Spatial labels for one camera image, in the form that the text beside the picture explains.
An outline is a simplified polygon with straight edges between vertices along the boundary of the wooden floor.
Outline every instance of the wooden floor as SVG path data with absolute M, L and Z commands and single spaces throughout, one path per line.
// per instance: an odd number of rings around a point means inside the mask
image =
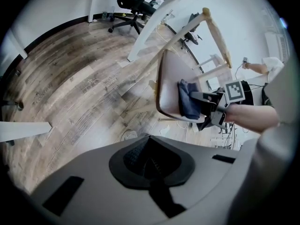
M 79 154 L 120 141 L 128 129 L 138 135 L 187 138 L 188 143 L 210 145 L 215 128 L 194 133 L 176 122 L 158 121 L 163 117 L 158 112 L 127 113 L 154 100 L 148 84 L 156 79 L 156 69 L 139 83 L 134 80 L 166 42 L 153 31 L 139 59 L 129 63 L 136 31 L 127 26 L 109 33 L 110 26 L 100 20 L 67 28 L 38 45 L 18 65 L 22 74 L 14 76 L 4 98 L 22 101 L 24 110 L 3 108 L 4 121 L 48 121 L 52 126 L 48 134 L 15 140 L 13 147 L 2 146 L 13 181 L 26 191 Z M 166 26 L 157 31 L 166 40 L 173 36 Z M 179 56 L 195 66 L 180 47 L 180 43 L 174 46 Z

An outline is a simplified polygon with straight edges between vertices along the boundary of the office chair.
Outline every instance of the office chair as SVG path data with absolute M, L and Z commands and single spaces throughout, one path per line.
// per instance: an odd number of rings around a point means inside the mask
M 140 34 L 140 28 L 144 28 L 144 26 L 137 21 L 138 15 L 144 14 L 151 16 L 156 11 L 156 9 L 151 6 L 151 3 L 153 1 L 155 0 L 152 0 L 150 3 L 146 2 L 145 0 L 117 0 L 120 8 L 131 9 L 131 12 L 135 16 L 133 19 L 130 19 L 127 17 L 114 15 L 111 18 L 111 22 L 114 20 L 114 18 L 122 19 L 125 22 L 113 25 L 111 28 L 108 29 L 108 31 L 113 32 L 114 28 L 130 25 L 131 27 L 135 28 L 138 34 Z

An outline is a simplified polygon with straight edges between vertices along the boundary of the chair seat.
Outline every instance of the chair seat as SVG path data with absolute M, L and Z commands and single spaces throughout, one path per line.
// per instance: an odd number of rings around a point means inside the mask
M 122 3 L 126 4 L 128 9 L 133 9 L 135 4 L 137 3 L 137 0 L 122 0 Z M 156 11 L 156 9 L 151 7 L 150 3 L 145 2 L 145 1 L 138 7 L 139 13 L 146 14 L 149 16 L 154 14 L 155 11 Z
M 200 83 L 194 71 L 187 66 L 175 53 L 165 50 L 159 61 L 157 70 L 156 108 L 163 115 L 181 121 L 204 122 L 204 115 L 198 120 L 181 116 L 179 110 L 179 92 L 177 83 L 184 79 L 189 83 Z

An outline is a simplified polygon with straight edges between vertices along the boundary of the forearm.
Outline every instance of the forearm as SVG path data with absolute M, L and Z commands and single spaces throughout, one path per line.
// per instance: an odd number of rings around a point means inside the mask
M 267 66 L 264 64 L 257 64 L 257 63 L 248 63 L 246 68 L 251 69 L 260 74 L 268 73 Z
M 252 106 L 231 104 L 226 111 L 227 122 L 262 133 L 264 130 L 275 127 L 279 123 L 276 110 L 271 106 Z

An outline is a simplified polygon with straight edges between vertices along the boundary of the cable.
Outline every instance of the cable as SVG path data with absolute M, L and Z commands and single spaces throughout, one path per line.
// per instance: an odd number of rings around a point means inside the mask
M 243 132 L 244 132 L 244 133 L 248 133 L 248 132 L 249 132 L 249 130 L 248 130 L 247 132 L 245 132 L 245 130 L 244 130 L 244 128 L 243 128 L 243 127 L 242 127 L 242 130 L 243 130 Z
M 155 32 L 164 40 L 164 41 L 166 41 L 167 43 L 168 43 L 168 41 L 167 40 L 165 40 L 164 38 L 163 38 L 163 36 L 161 36 L 160 34 L 159 34 L 159 32 L 158 32 L 158 26 L 156 26 L 155 27 Z M 177 53 L 177 51 L 173 48 L 173 47 L 171 47 L 173 50 L 174 50 L 174 52 L 178 55 L 178 57 L 180 57 L 179 56 L 179 54 Z
M 248 91 L 244 91 L 244 92 L 251 92 L 252 90 L 254 90 L 254 89 L 258 89 L 258 88 L 253 88 L 253 89 L 250 89 L 250 90 L 248 90 Z
M 236 72 L 235 72 L 235 79 L 236 79 L 236 80 L 238 80 L 237 77 L 236 77 L 236 73 L 238 72 L 238 70 L 239 70 L 239 68 L 240 68 L 241 66 L 243 66 L 243 63 L 238 67 L 238 69 L 237 69 Z
M 176 121 L 176 124 L 177 124 L 177 126 L 178 126 L 178 127 L 182 128 L 182 129 L 186 129 L 186 128 L 188 127 L 188 122 L 187 122 L 187 124 L 186 124 L 186 126 L 185 126 L 185 127 L 181 127 L 181 126 L 179 126 L 179 124 L 178 124 L 178 121 Z
M 178 127 L 182 128 L 182 129 L 187 129 L 186 130 L 186 135 L 185 135 L 185 139 L 186 139 L 186 143 L 187 143 L 187 134 L 188 134 L 188 124 L 189 124 L 189 122 L 187 122 L 185 127 L 179 126 L 178 121 L 176 121 L 176 124 L 177 124 Z
M 264 87 L 264 85 L 248 84 L 249 86 Z
M 224 143 L 224 147 L 226 147 L 226 148 L 228 147 L 229 137 L 230 137 L 230 134 L 231 134 L 232 130 L 233 130 L 233 123 L 232 123 L 231 129 L 230 129 L 230 132 L 229 132 L 229 134 L 228 134 L 228 136 L 227 136 L 227 138 L 225 140 L 225 143 Z
M 188 124 L 189 124 L 189 122 L 187 123 L 187 130 L 186 130 L 186 143 L 187 143 L 187 134 L 188 134 Z

